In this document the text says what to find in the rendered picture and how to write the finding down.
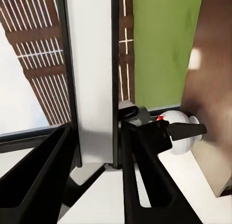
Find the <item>hardback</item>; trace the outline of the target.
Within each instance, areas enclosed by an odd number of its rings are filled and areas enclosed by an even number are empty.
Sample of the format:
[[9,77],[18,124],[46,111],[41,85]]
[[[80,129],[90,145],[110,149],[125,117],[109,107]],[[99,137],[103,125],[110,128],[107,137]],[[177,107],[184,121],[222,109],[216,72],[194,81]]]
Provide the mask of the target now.
[[57,0],[77,168],[118,168],[119,0]]

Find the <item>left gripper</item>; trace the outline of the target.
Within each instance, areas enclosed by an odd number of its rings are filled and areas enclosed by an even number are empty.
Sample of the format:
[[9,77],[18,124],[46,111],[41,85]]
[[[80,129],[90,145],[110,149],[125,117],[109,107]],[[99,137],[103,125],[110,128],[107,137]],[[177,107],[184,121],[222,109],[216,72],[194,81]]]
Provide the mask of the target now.
[[[172,148],[172,142],[180,139],[185,139],[197,135],[207,133],[207,129],[204,124],[192,124],[192,123],[172,123],[168,121],[159,121],[154,124],[150,124],[139,128],[141,133],[156,153],[159,155],[168,149]],[[118,130],[118,168],[122,168],[122,148],[121,148],[121,129]],[[136,162],[134,153],[132,154],[133,161]],[[109,166],[113,164],[108,163]]]

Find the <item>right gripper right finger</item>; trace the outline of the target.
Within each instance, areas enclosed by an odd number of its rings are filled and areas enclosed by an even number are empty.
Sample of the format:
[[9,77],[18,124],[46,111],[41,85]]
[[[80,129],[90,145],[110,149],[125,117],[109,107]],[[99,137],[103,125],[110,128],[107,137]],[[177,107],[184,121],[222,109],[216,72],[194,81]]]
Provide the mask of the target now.
[[[139,128],[121,121],[125,224],[203,224]],[[140,205],[134,153],[151,208]]]

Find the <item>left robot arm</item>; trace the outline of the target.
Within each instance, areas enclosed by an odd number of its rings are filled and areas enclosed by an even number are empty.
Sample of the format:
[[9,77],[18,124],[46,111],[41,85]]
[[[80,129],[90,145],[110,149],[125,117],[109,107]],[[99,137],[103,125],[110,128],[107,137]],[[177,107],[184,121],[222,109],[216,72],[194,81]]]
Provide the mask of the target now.
[[[139,113],[139,108],[130,102],[130,100],[120,101],[118,103],[118,168],[122,168],[122,146],[121,146],[121,121],[127,121],[136,125],[141,133],[156,153],[159,155],[168,149],[172,148],[172,142],[180,139],[185,139],[197,135],[207,133],[204,124],[192,123],[172,123],[168,121],[159,121],[147,126],[142,125],[139,118],[136,118]],[[132,154],[133,161],[136,162],[134,153]],[[85,163],[81,168],[77,168],[75,153],[66,185],[64,197],[62,200],[61,209],[58,216],[58,222],[62,219],[65,213],[71,209],[77,200],[92,186],[92,184],[105,172],[107,163],[92,162]],[[108,163],[109,166],[113,164]],[[58,223],[57,222],[57,223]]]

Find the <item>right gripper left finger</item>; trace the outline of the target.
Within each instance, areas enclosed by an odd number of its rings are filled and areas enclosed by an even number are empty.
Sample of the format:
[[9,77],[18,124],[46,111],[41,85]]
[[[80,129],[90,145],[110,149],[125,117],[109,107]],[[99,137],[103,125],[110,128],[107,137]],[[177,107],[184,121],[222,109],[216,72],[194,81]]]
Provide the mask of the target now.
[[0,224],[57,224],[75,153],[72,122],[0,178]]

